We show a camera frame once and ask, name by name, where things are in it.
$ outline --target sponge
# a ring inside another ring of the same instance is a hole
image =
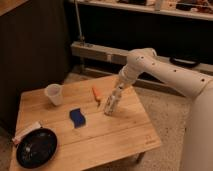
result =
[[[75,128],[78,128],[86,124],[86,119],[84,115],[81,113],[80,108],[70,111],[70,119],[73,121]]]

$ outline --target plate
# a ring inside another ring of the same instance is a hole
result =
[[[36,129],[22,139],[16,151],[16,159],[24,168],[37,168],[53,156],[56,147],[57,137],[53,131]]]

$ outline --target plastic cup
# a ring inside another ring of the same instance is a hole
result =
[[[45,90],[44,94],[50,99],[50,101],[55,105],[62,104],[62,86],[60,84],[50,84]]]

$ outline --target tile floor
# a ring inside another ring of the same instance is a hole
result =
[[[64,84],[91,79],[91,77],[70,73]],[[142,162],[135,164],[137,156],[99,166],[90,171],[178,171],[181,157],[185,120],[190,102],[180,96],[135,87],[135,90],[149,114],[163,145],[146,152]],[[7,171],[10,163],[11,137],[0,129],[0,170]]]

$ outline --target cabinet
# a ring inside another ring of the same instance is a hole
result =
[[[27,1],[0,16],[0,124],[13,133],[23,91],[60,83],[70,69],[62,0]]]

